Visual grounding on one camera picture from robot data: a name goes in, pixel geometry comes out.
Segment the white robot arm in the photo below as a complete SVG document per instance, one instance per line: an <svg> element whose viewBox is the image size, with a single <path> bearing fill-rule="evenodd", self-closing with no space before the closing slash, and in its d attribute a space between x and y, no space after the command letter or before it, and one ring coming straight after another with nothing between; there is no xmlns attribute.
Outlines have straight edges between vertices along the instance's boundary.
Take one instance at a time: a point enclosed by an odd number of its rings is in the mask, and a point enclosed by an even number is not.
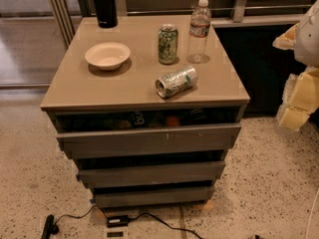
<svg viewBox="0 0 319 239"><path fill-rule="evenodd" d="M276 115L278 130L288 134L304 126L319 108L319 0L272 46L292 50L295 60L306 66L299 76L289 75Z"/></svg>

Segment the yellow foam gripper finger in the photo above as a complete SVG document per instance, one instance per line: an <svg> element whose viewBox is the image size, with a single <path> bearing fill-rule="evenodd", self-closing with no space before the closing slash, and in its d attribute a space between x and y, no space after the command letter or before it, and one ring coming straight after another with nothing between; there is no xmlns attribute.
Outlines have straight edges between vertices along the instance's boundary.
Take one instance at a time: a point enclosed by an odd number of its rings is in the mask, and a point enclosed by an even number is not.
<svg viewBox="0 0 319 239"><path fill-rule="evenodd" d="M299 76L290 74L278 109L278 124L298 131L318 108L319 68L307 67Z"/></svg>
<svg viewBox="0 0 319 239"><path fill-rule="evenodd" d="M273 41L272 46L280 50L293 50L295 47L295 37L298 26L299 24L295 24L290 27Z"/></svg>

